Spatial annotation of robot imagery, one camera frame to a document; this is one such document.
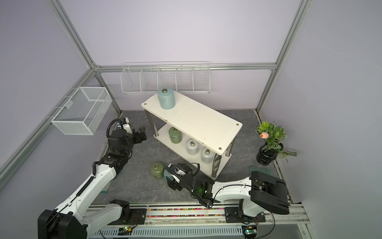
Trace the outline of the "large green canister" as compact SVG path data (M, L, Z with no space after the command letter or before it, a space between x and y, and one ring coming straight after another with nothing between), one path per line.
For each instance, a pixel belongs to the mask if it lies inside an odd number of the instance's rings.
M162 179L164 177L164 166L160 162L154 163L150 167L150 172L155 179Z

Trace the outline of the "light blue canister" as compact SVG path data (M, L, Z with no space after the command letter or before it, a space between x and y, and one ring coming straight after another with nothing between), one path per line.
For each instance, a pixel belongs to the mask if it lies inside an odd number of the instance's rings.
M169 179L170 181L174 180L174 177L173 175L167 170L167 169L164 169L164 177L166 177L167 179Z
M176 104L174 90L172 88L166 87L159 89L157 96L160 106L165 110L172 109Z

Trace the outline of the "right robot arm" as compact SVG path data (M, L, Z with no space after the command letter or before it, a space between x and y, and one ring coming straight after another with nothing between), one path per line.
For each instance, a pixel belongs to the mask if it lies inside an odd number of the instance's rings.
M229 182L201 181L197 174L201 166L194 163L169 164L164 167L168 186L175 190L185 189L207 209L215 203L239 201L239 214L253 218L268 211L288 215L289 203L285 181L260 171L252 171L249 177Z

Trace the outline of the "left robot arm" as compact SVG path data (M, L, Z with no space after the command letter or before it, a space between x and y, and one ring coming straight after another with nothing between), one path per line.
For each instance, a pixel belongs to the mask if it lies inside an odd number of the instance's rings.
M88 239L113 222L131 220L130 204L114 199L89 216L85 213L98 194L123 169L132 157L135 144L147 139L145 127L128 133L119 128L107 133L109 149L93 163L92 173L82 185L53 210L45 210L37 220L40 239Z

